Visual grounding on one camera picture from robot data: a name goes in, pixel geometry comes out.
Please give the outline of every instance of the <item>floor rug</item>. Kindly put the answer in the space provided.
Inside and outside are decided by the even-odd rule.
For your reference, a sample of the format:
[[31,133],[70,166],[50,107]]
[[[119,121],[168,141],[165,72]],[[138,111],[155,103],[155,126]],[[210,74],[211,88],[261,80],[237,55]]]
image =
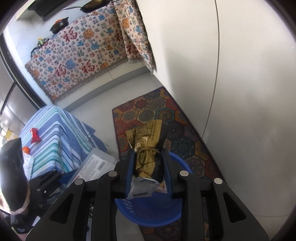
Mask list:
[[[113,110],[119,157],[124,160],[128,152],[126,130],[143,125],[154,119],[169,124],[165,147],[180,156],[200,178],[222,178],[213,158],[180,107],[164,87],[124,103]],[[205,240],[209,240],[207,215],[204,212]],[[150,228],[140,226],[146,241],[177,241],[180,220],[166,226]]]

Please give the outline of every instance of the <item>barcode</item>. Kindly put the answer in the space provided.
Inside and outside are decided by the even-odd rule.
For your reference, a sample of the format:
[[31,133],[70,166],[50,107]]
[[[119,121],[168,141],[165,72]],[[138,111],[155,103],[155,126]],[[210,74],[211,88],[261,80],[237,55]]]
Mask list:
[[101,171],[103,169],[103,167],[105,166],[106,162],[102,161],[102,163],[100,164],[98,170]]

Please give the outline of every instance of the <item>blue striped cloth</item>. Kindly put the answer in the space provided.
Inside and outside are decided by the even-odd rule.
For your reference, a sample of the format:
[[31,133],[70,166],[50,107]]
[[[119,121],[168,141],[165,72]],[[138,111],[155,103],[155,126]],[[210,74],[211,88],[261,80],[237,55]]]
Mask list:
[[[38,129],[41,142],[31,144],[32,128]],[[106,152],[106,146],[94,133],[93,128],[57,106],[40,109],[20,134],[22,146],[29,147],[34,157],[31,179],[50,170],[75,170],[94,148]]]

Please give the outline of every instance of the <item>blue laundry basket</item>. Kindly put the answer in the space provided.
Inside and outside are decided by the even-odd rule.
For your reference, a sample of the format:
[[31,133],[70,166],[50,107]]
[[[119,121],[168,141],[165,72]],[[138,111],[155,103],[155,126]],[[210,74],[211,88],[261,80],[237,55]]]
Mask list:
[[[192,173],[186,162],[170,152],[183,170]],[[130,221],[146,227],[160,227],[181,217],[182,199],[171,199],[169,194],[153,192],[152,197],[136,197],[131,200],[115,199],[120,212]]]

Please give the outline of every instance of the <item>pot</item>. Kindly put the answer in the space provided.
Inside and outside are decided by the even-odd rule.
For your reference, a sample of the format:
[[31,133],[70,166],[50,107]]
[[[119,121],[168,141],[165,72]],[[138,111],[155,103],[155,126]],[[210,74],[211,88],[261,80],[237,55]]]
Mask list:
[[84,13],[90,13],[94,10],[97,10],[101,7],[108,5],[110,0],[92,0],[87,4],[84,4],[82,7],[65,7],[63,10],[73,9],[73,8],[80,8],[80,11]]
[[53,34],[57,34],[60,32],[63,28],[67,27],[69,25],[68,18],[63,18],[55,22],[55,24],[50,28],[50,31]]

